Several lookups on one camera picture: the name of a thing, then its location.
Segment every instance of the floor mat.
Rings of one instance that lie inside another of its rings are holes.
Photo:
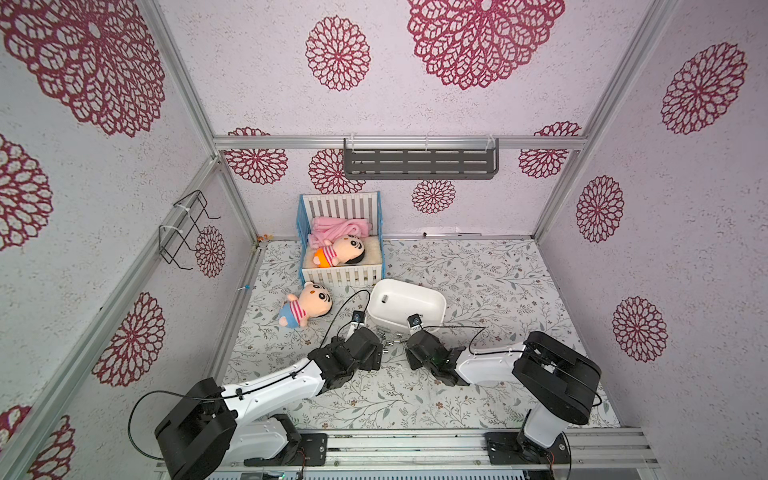
[[[448,301],[446,325],[487,326],[474,345],[519,342],[541,330],[584,353],[533,240],[385,240],[387,277],[433,288]],[[298,242],[270,242],[225,382],[242,382],[285,368],[319,346],[333,315],[355,290],[333,291],[329,315],[305,329],[277,325],[288,293],[298,293]],[[365,306],[360,293],[341,312],[329,337]],[[437,329],[443,343],[467,345],[474,329]],[[339,389],[284,410],[300,429],[436,429],[519,427],[534,397],[519,383],[448,387],[424,369],[411,371],[403,347],[386,347],[378,372],[357,372]],[[618,427],[603,389],[590,427]]]

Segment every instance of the plush doll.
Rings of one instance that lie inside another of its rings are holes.
[[[332,306],[331,294],[324,286],[307,282],[299,296],[288,294],[288,303],[280,309],[277,318],[282,326],[304,328],[310,322],[310,317],[323,316]]]
[[[360,263],[362,257],[366,254],[362,240],[354,235],[345,235],[337,241],[331,243],[325,241],[323,248],[317,249],[312,263],[320,268],[337,266],[341,263]]]

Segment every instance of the doll face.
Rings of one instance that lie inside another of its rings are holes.
[[[333,249],[336,251],[336,255],[338,255],[344,263],[360,257],[363,254],[365,247],[362,244],[362,240],[358,237],[355,237],[354,235],[345,235],[333,243]]]
[[[307,282],[299,295],[299,304],[310,316],[321,316],[331,310],[333,300],[324,286]]]

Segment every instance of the electrical wire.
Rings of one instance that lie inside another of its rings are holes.
[[[344,306],[352,298],[354,298],[355,295],[357,295],[360,292],[368,293],[368,303],[370,303],[370,301],[371,301],[371,293],[368,290],[358,290],[355,293],[353,293],[342,304],[342,306],[339,309],[339,311],[336,312],[336,316],[333,317],[333,320],[331,320],[330,325],[328,325],[328,329],[326,330],[326,334],[323,337],[323,341],[320,343],[320,345],[322,345],[326,341],[326,337],[328,336],[328,332],[330,332],[330,330],[331,330],[331,326],[333,325],[333,322],[336,321],[336,317],[339,316],[339,313],[344,309]],[[164,458],[156,457],[154,455],[150,455],[150,454],[146,453],[144,450],[140,449],[139,446],[136,445],[136,442],[134,441],[134,437],[131,434],[131,423],[133,422],[133,419],[134,419],[134,413],[136,412],[136,408],[139,406],[139,403],[141,403],[142,400],[146,399],[150,395],[153,395],[154,393],[164,393],[165,395],[176,396],[176,397],[179,397],[179,398],[182,398],[182,399],[197,400],[197,401],[202,402],[202,403],[213,403],[213,402],[218,402],[219,400],[236,399],[236,398],[240,398],[242,396],[248,395],[250,393],[257,392],[257,391],[259,391],[261,389],[265,389],[268,386],[272,386],[272,385],[274,385],[276,383],[279,383],[279,382],[282,382],[283,380],[286,380],[288,378],[294,378],[295,379],[296,375],[299,372],[301,372],[302,370],[304,370],[310,363],[311,362],[307,362],[300,369],[296,370],[295,372],[291,372],[291,373],[289,373],[288,375],[286,375],[286,376],[284,376],[282,378],[279,378],[279,379],[277,379],[277,380],[275,380],[273,382],[267,383],[266,385],[257,386],[255,389],[247,390],[246,392],[242,392],[242,393],[234,394],[234,395],[230,395],[230,396],[223,396],[223,397],[196,397],[196,396],[191,396],[191,395],[184,395],[183,393],[171,392],[169,390],[152,390],[151,392],[148,392],[148,393],[145,393],[144,395],[142,395],[142,397],[139,398],[139,400],[137,400],[136,403],[134,404],[134,408],[131,409],[131,414],[128,416],[128,427],[127,427],[128,440],[131,442],[131,445],[133,445],[134,449],[136,449],[136,451],[141,453],[143,456],[145,456],[147,458],[152,458],[153,460],[158,460],[159,462],[163,462]]]
[[[593,405],[593,406],[592,406],[592,409],[593,409],[594,407],[599,407],[599,406],[601,406],[601,405],[603,404],[603,397],[601,397],[601,396],[600,396],[600,394],[598,393],[598,391],[597,391],[597,390],[593,390],[592,388],[590,388],[590,386],[589,386],[589,385],[587,385],[586,383],[582,382],[580,379],[577,379],[576,377],[574,377],[574,376],[573,376],[573,375],[571,375],[570,373],[566,372],[565,370],[563,370],[563,369],[562,369],[562,368],[560,368],[559,366],[557,366],[557,365],[554,365],[553,367],[555,367],[555,369],[556,369],[556,370],[560,370],[560,371],[561,371],[561,372],[563,372],[565,375],[567,375],[567,376],[571,377],[572,379],[574,379],[574,380],[576,380],[577,382],[579,382],[580,384],[582,384],[582,385],[583,385],[583,386],[584,386],[584,387],[585,387],[587,390],[589,390],[590,392],[594,393],[594,394],[595,394],[595,395],[596,395],[596,396],[597,396],[597,397],[600,399],[600,402],[598,402],[597,404]],[[581,405],[582,405],[582,406],[583,406],[585,409],[587,408],[587,406],[586,406],[586,405],[584,405],[583,403],[581,403]]]
[[[306,467],[306,452],[304,452],[304,449],[299,449],[299,453],[301,453],[301,472],[296,476],[296,480],[302,480],[304,478],[304,468]]]
[[[342,330],[344,330],[344,327],[345,327],[345,326],[347,326],[347,325],[349,325],[350,323],[352,323],[352,320],[350,320],[349,322],[345,323],[344,325],[341,325],[341,326],[339,327],[339,331],[338,331],[338,332],[336,332],[336,336],[337,336],[337,337],[340,337],[340,336],[341,336],[341,331],[342,331]]]
[[[478,329],[478,332],[475,334],[475,336],[472,337],[471,340],[469,340],[469,346],[467,347],[467,350],[472,355],[479,356],[479,355],[493,355],[496,353],[523,353],[524,350],[499,350],[497,352],[483,352],[483,353],[477,353],[472,352],[472,344],[475,341],[475,339],[480,335],[483,330],[487,329],[487,326],[473,326],[473,325],[430,325],[426,326],[424,328],[433,328],[433,329]]]
[[[568,475],[565,476],[565,480],[568,480],[571,477],[571,467],[573,466],[574,462],[574,454],[571,450],[571,443],[568,441],[568,435],[565,434],[565,430],[563,431],[563,437],[565,438],[565,445],[568,445]]]
[[[368,293],[368,301],[366,302],[366,306],[362,309],[363,312],[365,312],[368,309],[368,304],[371,303],[371,293],[368,290],[357,290],[355,293],[349,296],[348,299],[344,300],[344,303],[341,304],[341,308],[338,312],[336,312],[336,315],[333,316],[333,320],[331,320],[331,323],[328,325],[328,330],[326,330],[326,334],[323,335],[323,341],[320,342],[320,346],[323,346],[323,344],[326,342],[326,338],[328,338],[328,332],[331,331],[331,326],[333,325],[333,322],[336,321],[336,318],[339,317],[339,314],[344,310],[344,307],[347,303],[353,298],[355,298],[355,295],[357,295],[360,292]],[[352,323],[352,320],[350,320],[346,325],[349,325]]]
[[[547,452],[547,462],[549,463],[549,475],[552,477],[552,480],[555,480],[554,472],[552,471],[552,464],[554,464],[554,452]]]
[[[425,328],[436,328],[436,329],[479,329],[478,332],[475,334],[475,336],[473,336],[472,339],[469,340],[469,347],[467,347],[467,350],[469,350],[469,353],[471,353],[472,355],[476,355],[476,356],[478,356],[478,355],[491,355],[493,353],[523,353],[524,352],[524,350],[499,350],[497,352],[483,352],[483,353],[472,352],[472,344],[473,344],[473,342],[478,337],[478,335],[480,335],[483,332],[483,330],[488,328],[487,326],[432,325],[432,326],[427,326]],[[559,371],[563,372],[565,375],[567,375],[567,376],[571,377],[572,379],[576,380],[577,382],[582,384],[584,387],[586,387],[590,392],[594,393],[595,396],[597,396],[597,398],[599,399],[599,402],[594,404],[592,407],[587,407],[585,404],[579,402],[576,398],[574,398],[573,396],[569,395],[573,400],[576,400],[576,402],[578,402],[581,406],[583,406],[584,409],[591,410],[591,409],[593,409],[595,407],[598,407],[598,406],[601,406],[603,404],[603,397],[600,396],[600,394],[598,393],[597,390],[593,390],[589,385],[587,385],[586,383],[582,382],[580,379],[577,379],[576,377],[574,377],[570,373],[566,372],[565,370],[563,370],[559,366],[557,366],[555,364],[550,364],[550,365],[552,365],[556,370],[559,370]]]
[[[282,382],[285,379],[296,378],[296,374],[301,372],[302,370],[304,370],[306,368],[306,366],[309,365],[310,363],[311,362],[307,362],[300,369],[298,369],[295,372],[289,373],[288,375],[284,376],[283,378],[277,379],[277,380],[275,380],[273,382],[269,382],[266,385],[258,386],[255,389],[248,390],[247,392],[242,392],[240,394],[235,394],[235,395],[229,395],[229,396],[223,396],[223,397],[196,397],[196,396],[191,396],[191,395],[184,395],[183,393],[170,392],[168,390],[152,390],[151,392],[143,394],[141,396],[141,398],[139,398],[139,400],[137,400],[136,403],[134,404],[134,408],[131,409],[131,414],[128,416],[128,428],[127,428],[127,430],[128,430],[128,440],[131,442],[131,445],[134,446],[136,451],[141,453],[143,456],[145,456],[147,458],[152,458],[153,460],[159,460],[160,462],[162,462],[162,461],[164,461],[164,458],[160,458],[160,457],[156,457],[154,455],[150,455],[150,454],[146,453],[144,450],[140,449],[138,447],[138,445],[136,445],[136,442],[134,442],[134,437],[131,434],[131,423],[133,422],[134,413],[136,412],[136,408],[139,406],[139,403],[141,403],[141,400],[146,399],[148,396],[150,396],[150,395],[152,395],[154,393],[164,393],[166,395],[176,396],[176,397],[179,397],[179,398],[182,398],[182,399],[198,400],[201,403],[213,403],[213,402],[218,402],[219,400],[227,400],[227,399],[240,398],[241,396],[248,395],[249,393],[253,393],[253,392],[256,392],[258,390],[265,389],[266,387],[272,386],[275,383]]]

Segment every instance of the striped shirt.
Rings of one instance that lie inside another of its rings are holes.
[[[293,317],[296,318],[297,322],[306,315],[304,309],[299,305],[299,300],[290,302],[290,312],[293,314]]]
[[[323,253],[326,254],[326,260],[333,265],[333,259],[337,257],[336,251],[333,249],[333,245],[323,247]]]

